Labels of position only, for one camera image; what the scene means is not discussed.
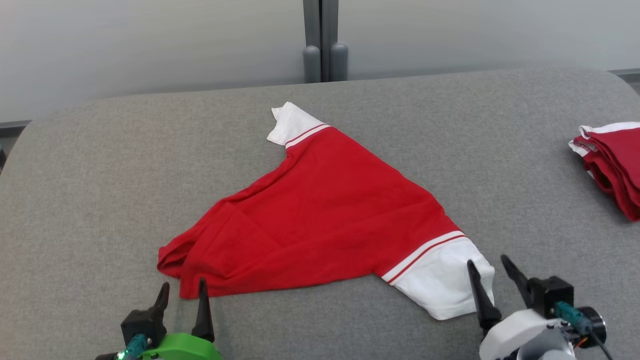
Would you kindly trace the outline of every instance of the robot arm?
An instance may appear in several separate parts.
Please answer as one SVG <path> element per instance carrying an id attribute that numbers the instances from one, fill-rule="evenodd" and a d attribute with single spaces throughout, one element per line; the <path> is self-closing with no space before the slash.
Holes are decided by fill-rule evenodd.
<path id="1" fill-rule="evenodd" d="M 484 340 L 481 360 L 570 360 L 575 348 L 604 347 L 607 329 L 591 307 L 573 307 L 573 286 L 557 276 L 528 279 L 511 260 L 502 264 L 524 300 L 526 310 L 505 319 L 489 300 L 473 264 L 467 263 L 469 279 Z"/>

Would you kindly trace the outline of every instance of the white sleeve cuff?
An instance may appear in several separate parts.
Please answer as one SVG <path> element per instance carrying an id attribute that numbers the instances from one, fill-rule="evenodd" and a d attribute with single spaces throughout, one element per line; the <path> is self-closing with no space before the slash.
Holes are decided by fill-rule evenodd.
<path id="1" fill-rule="evenodd" d="M 467 261 L 472 260 L 493 302 L 495 270 L 461 231 L 428 241 L 383 276 L 438 320 L 474 313 Z"/>
<path id="2" fill-rule="evenodd" d="M 309 135 L 329 127 L 291 102 L 286 102 L 281 108 L 273 108 L 271 111 L 276 118 L 276 126 L 267 136 L 267 140 L 278 145 L 295 145 Z"/>

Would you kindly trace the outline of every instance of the white wall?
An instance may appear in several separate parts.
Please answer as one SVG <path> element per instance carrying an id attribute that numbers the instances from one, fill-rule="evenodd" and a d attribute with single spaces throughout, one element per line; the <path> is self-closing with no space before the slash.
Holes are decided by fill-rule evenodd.
<path id="1" fill-rule="evenodd" d="M 640 68 L 639 0 L 343 0 L 349 79 L 586 65 Z"/>
<path id="2" fill-rule="evenodd" d="M 302 1 L 2 0 L 0 123 L 115 95 L 303 82 Z"/>

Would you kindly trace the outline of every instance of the stack of folded clothes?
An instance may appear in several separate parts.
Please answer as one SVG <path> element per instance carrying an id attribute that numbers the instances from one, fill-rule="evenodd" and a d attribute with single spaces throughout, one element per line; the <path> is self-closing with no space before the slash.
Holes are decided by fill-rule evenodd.
<path id="1" fill-rule="evenodd" d="M 580 126 L 569 146 L 631 221 L 640 220 L 640 122 Z"/>

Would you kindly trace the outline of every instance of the gray cushion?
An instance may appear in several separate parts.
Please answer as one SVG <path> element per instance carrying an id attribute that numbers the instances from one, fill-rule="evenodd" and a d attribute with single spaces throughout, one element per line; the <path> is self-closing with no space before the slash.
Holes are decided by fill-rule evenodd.
<path id="1" fill-rule="evenodd" d="M 166 278 L 157 250 L 218 199 L 278 166 L 271 107 L 291 101 L 431 191 L 497 269 L 496 303 L 523 308 L 499 263 L 559 275 L 602 313 L 616 359 L 637 355 L 640 224 L 567 142 L 581 124 L 638 120 L 640 98 L 589 69 L 138 95 L 29 125 L 0 176 L 0 358 L 93 359 Z M 197 302 L 172 286 L 165 324 Z M 225 359 L 473 359 L 475 315 L 445 322 L 374 276 L 211 299 Z M 597 349 L 581 359 L 601 359 Z"/>

